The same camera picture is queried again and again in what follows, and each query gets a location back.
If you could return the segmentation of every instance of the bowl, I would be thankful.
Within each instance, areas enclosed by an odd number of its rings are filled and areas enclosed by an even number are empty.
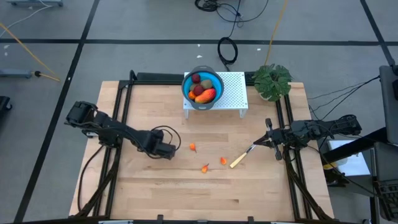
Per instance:
[[[200,75],[200,81],[211,80],[213,88],[216,90],[216,97],[208,103],[196,103],[188,97],[189,88],[193,84],[191,76],[193,74]],[[191,103],[192,107],[196,110],[210,110],[213,105],[221,98],[224,92],[223,79],[209,66],[202,65],[195,67],[182,81],[182,94]]]

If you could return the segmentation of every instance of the black equipment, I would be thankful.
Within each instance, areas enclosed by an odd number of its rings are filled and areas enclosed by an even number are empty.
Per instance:
[[[86,136],[88,133],[96,133],[99,143],[107,147],[118,147],[121,138],[126,138],[137,146],[138,151],[147,153],[153,159],[171,159],[177,150],[174,145],[162,142],[163,130],[137,131],[98,111],[96,105],[84,101],[75,102],[65,124],[82,129]]]
[[[268,131],[266,134],[254,141],[253,144],[267,146],[275,149],[275,158],[282,159],[278,149],[279,144],[299,150],[307,147],[311,140],[319,140],[324,137],[334,139],[334,134],[359,135],[361,126],[354,115],[346,115],[334,121],[293,121],[289,128],[272,129],[271,119],[266,119]]]

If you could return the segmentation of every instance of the wooden knife handle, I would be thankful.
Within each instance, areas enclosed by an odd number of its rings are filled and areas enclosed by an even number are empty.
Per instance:
[[[247,155],[248,153],[245,152],[244,154],[242,154],[242,156],[239,156],[239,158],[235,159],[235,161],[233,163],[231,163],[230,168],[234,168],[239,162],[241,162],[241,160]]]

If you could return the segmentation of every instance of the white perforated stand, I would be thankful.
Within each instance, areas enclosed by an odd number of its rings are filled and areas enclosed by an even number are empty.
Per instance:
[[[224,93],[211,110],[239,110],[239,117],[243,118],[249,109],[244,72],[217,72],[217,74],[223,79]],[[188,119],[189,111],[194,108],[185,97],[183,109],[185,119]]]

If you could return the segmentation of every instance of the orange pepper piece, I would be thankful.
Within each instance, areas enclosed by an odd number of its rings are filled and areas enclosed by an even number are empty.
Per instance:
[[[221,162],[221,164],[225,165],[226,164],[226,159],[224,157],[221,157],[220,162]]]
[[[201,168],[201,172],[204,173],[204,174],[206,174],[206,173],[207,173],[207,170],[209,169],[208,166],[209,166],[209,164],[203,166],[203,167]]]
[[[197,152],[197,148],[196,148],[196,146],[195,146],[194,143],[189,144],[189,148],[190,148],[192,151]]]
[[[188,94],[188,97],[189,97],[191,100],[194,100],[197,96],[193,93],[193,91],[190,91],[189,94]]]

